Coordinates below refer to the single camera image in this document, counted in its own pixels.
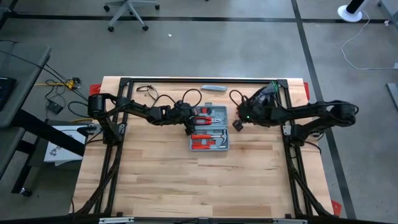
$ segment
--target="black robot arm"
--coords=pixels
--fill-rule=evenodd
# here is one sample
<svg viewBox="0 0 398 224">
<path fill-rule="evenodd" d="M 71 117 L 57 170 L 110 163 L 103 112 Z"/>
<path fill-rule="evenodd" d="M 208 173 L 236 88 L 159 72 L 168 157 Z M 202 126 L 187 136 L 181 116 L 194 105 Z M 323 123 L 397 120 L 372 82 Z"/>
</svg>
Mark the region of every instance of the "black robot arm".
<svg viewBox="0 0 398 224">
<path fill-rule="evenodd" d="M 238 105 L 239 119 L 233 123 L 237 131 L 243 129 L 243 123 L 253 123 L 265 127 L 285 125 L 287 121 L 314 118 L 307 124 L 295 124 L 290 130 L 291 143 L 303 146 L 309 135 L 321 134 L 326 128 L 333 126 L 346 127 L 355 123 L 358 107 L 351 103 L 334 100 L 330 102 L 318 101 L 293 108 L 284 108 L 276 99 L 273 85 L 261 88 L 252 97 L 242 96 L 242 103 Z"/>
<path fill-rule="evenodd" d="M 108 112 L 105 108 L 106 100 L 111 100 L 115 104 L 115 108 Z M 148 107 L 123 96 L 117 97 L 109 93 L 95 94 L 88 98 L 88 115 L 100 123 L 104 132 L 103 141 L 106 144 L 117 144 L 121 141 L 123 130 L 110 119 L 110 116 L 116 112 L 136 115 L 157 126 L 184 124 L 187 135 L 195 132 L 195 125 L 191 119 L 192 107 L 182 100 L 178 100 L 173 108 L 169 105 Z"/>
</svg>

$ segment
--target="office chair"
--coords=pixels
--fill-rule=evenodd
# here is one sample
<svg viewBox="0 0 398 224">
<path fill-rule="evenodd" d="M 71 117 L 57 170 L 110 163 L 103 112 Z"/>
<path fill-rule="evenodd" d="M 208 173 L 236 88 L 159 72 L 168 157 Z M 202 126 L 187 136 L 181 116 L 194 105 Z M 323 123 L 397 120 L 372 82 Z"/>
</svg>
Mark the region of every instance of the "office chair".
<svg viewBox="0 0 398 224">
<path fill-rule="evenodd" d="M 157 1 L 146 1 L 146 0 L 119 0 L 115 2 L 107 2 L 105 3 L 104 9 L 106 12 L 109 12 L 110 6 L 119 6 L 119 10 L 117 13 L 113 16 L 111 21 L 109 22 L 109 27 L 108 30 L 110 32 L 114 31 L 113 24 L 124 14 L 124 12 L 129 11 L 130 15 L 134 15 L 138 21 L 142 24 L 142 29 L 144 31 L 148 30 L 148 26 L 144 24 L 144 21 L 142 21 L 141 17 L 137 13 L 137 11 L 134 8 L 135 6 L 140 6 L 140 5 L 148 5 L 148 4 L 154 4 L 155 9 L 159 10 L 160 5 L 157 3 Z"/>
</svg>

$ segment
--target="wooden tabletop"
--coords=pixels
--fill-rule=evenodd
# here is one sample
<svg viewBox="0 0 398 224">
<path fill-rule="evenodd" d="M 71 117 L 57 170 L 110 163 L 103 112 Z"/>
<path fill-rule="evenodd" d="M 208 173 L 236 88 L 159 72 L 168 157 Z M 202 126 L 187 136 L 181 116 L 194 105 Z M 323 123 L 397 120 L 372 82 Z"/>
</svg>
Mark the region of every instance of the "wooden tabletop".
<svg viewBox="0 0 398 224">
<path fill-rule="evenodd" d="M 104 77 L 101 92 L 117 94 L 120 77 Z M 288 79 L 293 106 L 306 104 L 303 80 Z M 179 100 L 190 88 L 206 83 L 135 83 L 133 99 L 151 105 L 147 93 L 136 92 L 140 85 L 153 85 L 159 94 Z M 201 105 L 210 101 L 227 106 L 230 150 L 191 152 L 184 126 L 153 126 L 130 115 L 121 158 L 113 213 L 134 217 L 251 217 L 281 218 L 294 214 L 280 126 L 264 128 L 245 124 L 238 133 L 232 127 L 236 105 L 229 91 L 251 96 L 262 85 L 219 84 L 228 91 L 203 91 Z M 194 105 L 198 94 L 185 101 Z M 172 105 L 161 98 L 157 105 Z M 77 180 L 74 203 L 78 210 L 99 184 L 106 146 L 87 145 Z M 313 146 L 302 147 L 308 186 L 319 202 L 333 212 L 320 153 Z M 300 206 L 305 211 L 301 190 Z M 105 207 L 108 191 L 104 194 Z"/>
</svg>

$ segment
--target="concrete floor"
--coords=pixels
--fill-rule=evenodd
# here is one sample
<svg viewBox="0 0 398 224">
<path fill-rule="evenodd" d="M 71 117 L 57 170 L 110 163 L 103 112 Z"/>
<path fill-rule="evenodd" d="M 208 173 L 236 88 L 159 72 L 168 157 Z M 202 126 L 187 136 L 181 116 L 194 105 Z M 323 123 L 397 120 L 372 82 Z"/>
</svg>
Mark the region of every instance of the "concrete floor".
<svg viewBox="0 0 398 224">
<path fill-rule="evenodd" d="M 20 0 L 15 10 L 28 14 L 103 16 L 97 0 Z M 297 0 L 304 19 L 337 19 L 345 0 Z M 290 0 L 159 0 L 161 10 L 140 9 L 142 16 L 294 18 Z M 371 1 L 371 19 L 386 16 Z M 107 21 L 8 19 L 0 39 L 52 47 L 49 64 L 66 77 L 80 77 L 81 92 L 105 75 L 192 77 L 299 77 L 312 84 L 295 22 L 149 21 L 143 32 L 136 21 L 121 21 L 109 33 Z M 385 84 L 398 82 L 398 71 L 357 71 L 341 54 L 342 44 L 363 24 L 304 24 L 310 53 L 325 100 L 346 100 L 360 107 L 357 123 L 333 128 L 341 163 L 358 219 L 398 222 L 398 112 Z M 370 24 L 346 46 L 357 67 L 391 67 L 398 58 L 398 31 Z M 39 83 L 51 78 L 43 72 Z M 24 109 L 45 118 L 44 95 L 34 88 Z M 316 101 L 310 88 L 311 101 Z M 67 101 L 77 97 L 66 92 Z M 52 119 L 77 119 L 63 110 Z M 326 139 L 323 165 L 330 195 L 342 203 Z M 49 169 L 39 175 L 31 198 L 9 190 L 25 157 L 16 154 L 0 181 L 0 219 L 63 215 L 68 212 L 77 172 Z"/>
</svg>

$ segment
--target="open tool case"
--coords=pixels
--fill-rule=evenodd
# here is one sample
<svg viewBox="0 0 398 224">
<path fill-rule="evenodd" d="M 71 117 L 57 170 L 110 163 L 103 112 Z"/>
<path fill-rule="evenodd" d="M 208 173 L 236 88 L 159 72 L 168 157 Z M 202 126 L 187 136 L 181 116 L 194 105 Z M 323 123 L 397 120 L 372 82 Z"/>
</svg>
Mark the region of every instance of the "open tool case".
<svg viewBox="0 0 398 224">
<path fill-rule="evenodd" d="M 189 137 L 189 149 L 193 152 L 227 151 L 229 132 L 226 107 L 205 103 L 194 110 L 196 131 Z"/>
</svg>

